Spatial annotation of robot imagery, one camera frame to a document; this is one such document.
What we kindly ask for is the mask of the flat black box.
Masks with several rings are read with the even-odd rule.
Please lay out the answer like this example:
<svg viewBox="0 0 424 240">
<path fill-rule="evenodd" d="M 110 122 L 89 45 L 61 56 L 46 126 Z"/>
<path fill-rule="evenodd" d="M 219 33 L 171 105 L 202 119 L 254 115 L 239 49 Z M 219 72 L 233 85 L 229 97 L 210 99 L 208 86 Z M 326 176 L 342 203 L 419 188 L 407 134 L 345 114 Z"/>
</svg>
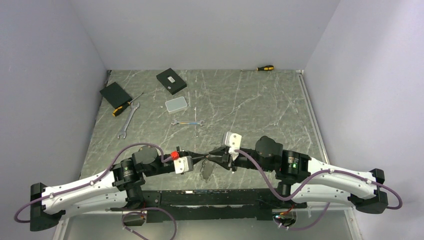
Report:
<svg viewBox="0 0 424 240">
<path fill-rule="evenodd" d="M 117 82 L 111 83 L 99 92 L 114 109 L 118 109 L 133 99 Z"/>
</svg>

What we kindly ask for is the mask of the yellow black screwdriver at back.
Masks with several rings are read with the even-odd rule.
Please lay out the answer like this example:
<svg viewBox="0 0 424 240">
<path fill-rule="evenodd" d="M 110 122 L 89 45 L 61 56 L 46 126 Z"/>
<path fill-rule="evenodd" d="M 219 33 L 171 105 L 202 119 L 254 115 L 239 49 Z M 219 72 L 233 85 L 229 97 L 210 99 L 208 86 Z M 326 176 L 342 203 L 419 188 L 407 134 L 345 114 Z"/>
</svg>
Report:
<svg viewBox="0 0 424 240">
<path fill-rule="evenodd" d="M 269 72 L 273 71 L 275 67 L 273 65 L 265 65 L 257 67 L 256 69 L 248 69 L 248 70 L 241 70 L 241 72 L 249 72 L 249 71 L 256 71 L 256 72 Z"/>
</svg>

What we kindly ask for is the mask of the yellow black screwdriver at left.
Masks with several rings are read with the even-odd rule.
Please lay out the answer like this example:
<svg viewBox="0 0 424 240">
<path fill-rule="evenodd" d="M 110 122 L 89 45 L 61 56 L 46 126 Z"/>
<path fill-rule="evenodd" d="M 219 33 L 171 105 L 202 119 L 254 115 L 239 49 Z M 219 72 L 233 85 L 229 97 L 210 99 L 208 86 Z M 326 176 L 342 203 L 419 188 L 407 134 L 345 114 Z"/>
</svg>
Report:
<svg viewBox="0 0 424 240">
<path fill-rule="evenodd" d="M 116 108 L 113 112 L 112 115 L 114 117 L 119 116 L 120 114 L 122 114 L 122 112 L 131 105 L 131 103 L 133 103 L 136 99 L 138 99 L 140 96 L 142 96 L 144 94 L 144 92 L 142 92 L 140 95 L 138 95 L 137 97 L 135 97 L 134 99 L 132 99 L 131 101 L 128 101 L 127 103 L 124 103 L 123 105 L 119 106 L 118 108 Z"/>
</svg>

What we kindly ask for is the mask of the small silver open-end wrench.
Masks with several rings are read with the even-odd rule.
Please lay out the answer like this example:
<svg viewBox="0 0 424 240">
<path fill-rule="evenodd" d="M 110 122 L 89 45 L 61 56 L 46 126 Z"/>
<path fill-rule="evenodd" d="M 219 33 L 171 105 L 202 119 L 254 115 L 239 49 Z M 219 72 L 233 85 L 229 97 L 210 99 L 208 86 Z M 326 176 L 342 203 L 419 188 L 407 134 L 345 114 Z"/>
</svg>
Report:
<svg viewBox="0 0 424 240">
<path fill-rule="evenodd" d="M 175 125 L 199 125 L 199 126 L 204 126 L 206 124 L 206 122 L 204 120 L 199 120 L 199 121 L 179 121 L 177 119 L 173 119 L 171 122 L 172 126 Z"/>
</svg>

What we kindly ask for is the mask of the yellow black screwdriver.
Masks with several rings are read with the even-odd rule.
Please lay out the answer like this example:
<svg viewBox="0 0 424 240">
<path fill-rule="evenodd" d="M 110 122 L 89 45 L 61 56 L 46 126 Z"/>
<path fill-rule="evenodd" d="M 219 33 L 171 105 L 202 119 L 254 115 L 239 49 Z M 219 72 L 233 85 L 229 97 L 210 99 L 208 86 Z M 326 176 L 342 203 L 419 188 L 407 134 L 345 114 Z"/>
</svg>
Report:
<svg viewBox="0 0 424 240">
<path fill-rule="evenodd" d="M 144 92 L 142 92 L 140 95 L 138 95 L 137 97 L 135 97 L 134 99 L 132 99 L 131 101 L 128 101 L 127 103 L 124 103 L 123 105 L 119 106 L 118 108 L 116 108 L 113 112 L 112 115 L 114 117 L 119 116 L 120 114 L 122 114 L 122 112 L 131 105 L 131 103 L 133 103 L 136 99 L 138 99 L 140 96 L 142 96 L 144 94 Z"/>
<path fill-rule="evenodd" d="M 257 67 L 256 69 L 248 69 L 248 70 L 241 70 L 241 72 L 249 72 L 249 71 L 256 71 L 256 72 L 269 72 L 273 71 L 275 67 L 273 65 L 265 65 Z"/>
</svg>

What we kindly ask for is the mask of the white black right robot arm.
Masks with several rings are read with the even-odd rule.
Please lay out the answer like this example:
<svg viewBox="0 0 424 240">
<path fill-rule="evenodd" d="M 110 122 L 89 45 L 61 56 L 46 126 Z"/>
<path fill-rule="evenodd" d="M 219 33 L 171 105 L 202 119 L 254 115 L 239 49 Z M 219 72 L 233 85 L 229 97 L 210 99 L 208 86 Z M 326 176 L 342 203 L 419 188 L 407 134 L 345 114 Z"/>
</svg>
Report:
<svg viewBox="0 0 424 240">
<path fill-rule="evenodd" d="M 241 148 L 241 136 L 224 140 L 208 153 L 212 162 L 231 171 L 257 170 L 276 203 L 287 208 L 307 202 L 338 203 L 367 214 L 381 214 L 389 207 L 382 191 L 384 172 L 347 170 L 319 161 L 307 154 L 286 150 L 283 144 L 262 136 L 253 149 Z"/>
</svg>

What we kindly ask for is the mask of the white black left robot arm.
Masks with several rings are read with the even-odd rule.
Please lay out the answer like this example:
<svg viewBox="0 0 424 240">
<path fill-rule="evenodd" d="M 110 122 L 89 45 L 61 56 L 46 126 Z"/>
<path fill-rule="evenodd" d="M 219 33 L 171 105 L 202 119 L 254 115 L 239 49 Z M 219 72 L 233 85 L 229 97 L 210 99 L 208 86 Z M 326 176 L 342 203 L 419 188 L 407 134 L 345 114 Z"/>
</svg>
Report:
<svg viewBox="0 0 424 240">
<path fill-rule="evenodd" d="M 190 172 L 206 156 L 180 149 L 161 155 L 156 147 L 145 145 L 93 176 L 57 186 L 35 183 L 30 195 L 30 231 L 44 231 L 61 220 L 97 210 L 154 207 L 154 198 L 142 191 L 146 177 Z"/>
</svg>

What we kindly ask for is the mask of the black box with white label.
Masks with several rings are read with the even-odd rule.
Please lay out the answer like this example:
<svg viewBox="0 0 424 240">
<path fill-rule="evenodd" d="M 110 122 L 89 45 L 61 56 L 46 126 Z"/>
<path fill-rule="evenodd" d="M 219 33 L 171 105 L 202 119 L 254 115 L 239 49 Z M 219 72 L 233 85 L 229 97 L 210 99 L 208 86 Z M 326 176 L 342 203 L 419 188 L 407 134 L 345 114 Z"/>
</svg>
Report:
<svg viewBox="0 0 424 240">
<path fill-rule="evenodd" d="M 175 95 L 188 86 L 172 68 L 168 68 L 156 75 L 156 79 L 171 95 Z"/>
</svg>

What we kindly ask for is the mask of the large silver combination wrench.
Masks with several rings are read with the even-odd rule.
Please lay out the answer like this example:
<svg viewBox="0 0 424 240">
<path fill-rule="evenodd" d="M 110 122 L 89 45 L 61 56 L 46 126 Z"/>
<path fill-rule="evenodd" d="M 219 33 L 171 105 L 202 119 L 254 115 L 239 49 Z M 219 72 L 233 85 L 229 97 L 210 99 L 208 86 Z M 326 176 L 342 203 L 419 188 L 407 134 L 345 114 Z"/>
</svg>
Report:
<svg viewBox="0 0 424 240">
<path fill-rule="evenodd" d="M 126 118 L 126 121 L 125 121 L 124 125 L 122 126 L 122 128 L 120 129 L 120 131 L 119 131 L 119 133 L 118 133 L 118 135 L 117 135 L 117 138 L 118 138 L 119 140 L 120 140 L 120 139 L 125 139 L 125 138 L 127 137 L 127 129 L 128 129 L 128 126 L 130 125 L 130 122 L 131 122 L 131 120 L 132 120 L 132 118 L 133 118 L 133 116 L 134 116 L 134 114 L 135 114 L 136 110 L 137 110 L 139 107 L 140 107 L 140 103 L 139 103 L 139 102 L 136 102 L 136 103 L 132 102 L 132 103 L 130 104 L 130 112 L 129 112 L 129 114 L 128 114 L 128 117 Z"/>
</svg>

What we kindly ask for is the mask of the translucent white plastic box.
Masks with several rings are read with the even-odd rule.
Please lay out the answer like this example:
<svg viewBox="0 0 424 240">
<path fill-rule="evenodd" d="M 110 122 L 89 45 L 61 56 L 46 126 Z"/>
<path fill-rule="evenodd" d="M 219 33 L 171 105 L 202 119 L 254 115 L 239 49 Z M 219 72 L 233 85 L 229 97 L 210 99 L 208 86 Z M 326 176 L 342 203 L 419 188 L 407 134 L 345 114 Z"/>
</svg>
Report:
<svg viewBox="0 0 424 240">
<path fill-rule="evenodd" d="M 184 96 L 180 96 L 165 102 L 166 110 L 169 114 L 174 114 L 188 108 L 188 103 Z"/>
</svg>

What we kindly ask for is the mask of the metal oval key organizer plate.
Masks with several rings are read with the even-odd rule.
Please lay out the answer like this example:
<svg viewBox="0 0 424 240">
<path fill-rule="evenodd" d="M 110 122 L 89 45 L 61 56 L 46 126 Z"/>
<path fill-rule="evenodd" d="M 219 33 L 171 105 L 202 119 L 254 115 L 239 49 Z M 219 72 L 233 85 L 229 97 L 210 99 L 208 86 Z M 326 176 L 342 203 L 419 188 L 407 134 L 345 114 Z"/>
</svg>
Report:
<svg viewBox="0 0 424 240">
<path fill-rule="evenodd" d="M 200 178 L 204 182 L 208 182 L 214 172 L 216 164 L 207 159 L 203 160 L 200 167 Z"/>
</svg>

